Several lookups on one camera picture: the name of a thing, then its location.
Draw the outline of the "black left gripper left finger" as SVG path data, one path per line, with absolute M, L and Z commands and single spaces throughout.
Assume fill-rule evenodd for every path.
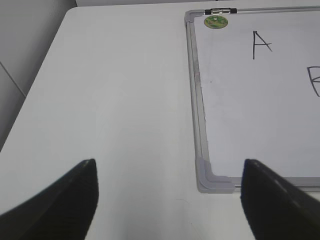
M 83 160 L 0 216 L 2 240 L 84 240 L 99 200 L 96 161 Z

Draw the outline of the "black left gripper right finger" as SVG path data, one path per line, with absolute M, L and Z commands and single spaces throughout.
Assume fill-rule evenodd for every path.
M 318 240 L 320 202 L 256 159 L 244 161 L 241 205 L 257 240 Z

